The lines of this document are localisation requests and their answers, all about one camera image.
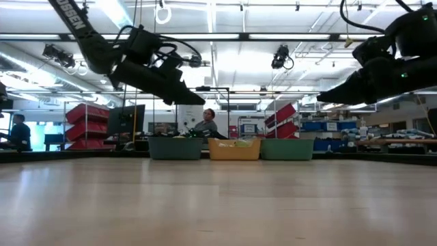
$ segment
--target computer monitor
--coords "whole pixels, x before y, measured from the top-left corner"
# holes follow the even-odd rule
[[[145,105],[137,105],[137,123],[135,132],[143,131]],[[109,111],[107,135],[118,133],[133,133],[134,131],[135,106],[118,107]]]

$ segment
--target fluorescent light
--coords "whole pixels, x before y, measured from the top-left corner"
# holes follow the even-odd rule
[[[249,34],[249,39],[324,40],[329,34]]]
[[[238,39],[240,35],[229,33],[203,33],[203,34],[166,34],[165,36],[177,39]]]
[[[81,91],[84,91],[84,92],[89,91],[87,88],[82,87],[82,86],[80,86],[80,85],[77,85],[76,83],[73,83],[73,82],[70,82],[70,81],[67,81],[67,80],[63,80],[63,81],[66,82],[66,83],[69,84],[69,85],[73,85],[74,87],[80,89]]]
[[[349,34],[349,38],[351,39],[368,39],[375,36],[382,37],[383,35],[382,34]],[[345,34],[340,35],[341,40],[346,40],[346,38],[348,38],[348,35]]]
[[[95,94],[96,92],[57,92],[59,94]]]
[[[103,34],[102,37],[106,40],[114,40],[117,37],[117,34]],[[127,40],[129,38],[129,34],[121,34],[118,40]]]
[[[41,83],[37,83],[35,85],[41,86],[41,87],[62,87],[64,85],[62,84],[41,84]]]
[[[396,99],[396,98],[398,98],[398,96],[394,96],[394,97],[390,97],[390,98],[385,98],[385,99],[379,101],[378,104],[380,104],[380,103],[387,103],[387,102],[390,102],[391,100]]]
[[[0,34],[0,40],[15,39],[15,40],[61,40],[57,34]]]
[[[14,90],[14,93],[18,93],[18,92],[25,92],[27,94],[51,94],[52,92],[50,91],[20,91],[20,90]]]
[[[358,104],[358,105],[352,105],[352,106],[349,106],[348,109],[361,109],[361,108],[363,108],[363,107],[367,107],[367,104],[365,104],[365,103],[360,103],[360,104]]]
[[[414,92],[414,95],[437,95],[437,92]]]
[[[328,104],[328,105],[324,105],[322,109],[323,109],[323,110],[328,110],[328,109],[332,109],[332,108],[340,107],[340,106],[342,106],[342,104],[334,104],[334,103],[330,103],[330,104]]]
[[[133,25],[124,2],[121,0],[97,0],[96,3],[119,29]]]
[[[10,96],[15,96],[15,97],[18,97],[18,98],[22,98],[22,99],[26,99],[26,100],[32,100],[32,101],[34,101],[34,102],[39,102],[40,100],[38,99],[38,98],[36,98],[35,96],[32,96],[32,95],[28,95],[28,94],[25,94],[25,93],[20,93],[20,94],[13,94],[13,93],[9,93],[9,95]]]

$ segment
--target wooden floor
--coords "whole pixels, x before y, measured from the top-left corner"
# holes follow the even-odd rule
[[[437,169],[78,159],[0,166],[0,245],[437,245]]]

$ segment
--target green bin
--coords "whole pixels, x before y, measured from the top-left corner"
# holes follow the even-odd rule
[[[150,158],[155,160],[199,160],[202,138],[149,137]]]
[[[309,161],[313,144],[312,139],[263,139],[261,156],[264,160]]]

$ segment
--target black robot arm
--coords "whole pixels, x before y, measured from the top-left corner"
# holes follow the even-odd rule
[[[396,43],[404,57],[387,49]],[[393,21],[384,36],[373,37],[352,52],[363,66],[344,83],[318,96],[318,101],[355,105],[437,85],[437,18],[432,4]]]
[[[74,0],[48,0],[48,2],[78,42],[89,69],[97,74],[108,76],[114,88],[118,88],[119,82],[123,82],[162,98],[168,105],[205,104],[204,99],[191,92],[185,82],[180,81],[182,71],[178,68],[186,59],[182,59],[176,53],[176,45],[164,42],[181,41],[150,33],[143,30],[143,26],[140,25],[139,28],[123,27],[119,35],[123,30],[130,29],[127,41],[118,41],[118,35],[115,42],[110,43],[91,26],[87,11],[80,9]],[[173,50],[164,53],[160,51],[163,47],[170,47]],[[201,59],[199,52],[189,47]],[[154,64],[160,59],[163,60],[163,64],[157,68]]]

